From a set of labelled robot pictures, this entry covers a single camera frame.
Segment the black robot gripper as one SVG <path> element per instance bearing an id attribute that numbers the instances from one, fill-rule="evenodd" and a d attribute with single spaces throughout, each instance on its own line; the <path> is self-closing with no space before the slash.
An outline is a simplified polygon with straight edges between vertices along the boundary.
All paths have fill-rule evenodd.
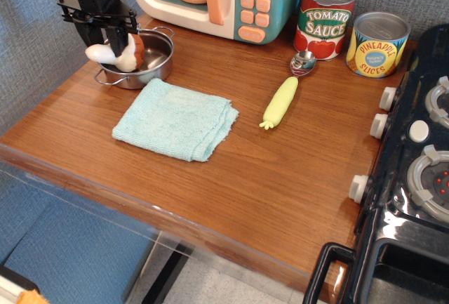
<path id="1" fill-rule="evenodd" d="M 128 33 L 137 33 L 136 10 L 122 0 L 58 0 L 62 19 L 74 23 L 87 46 L 104 44 L 102 28 L 116 58 L 128 46 Z"/>

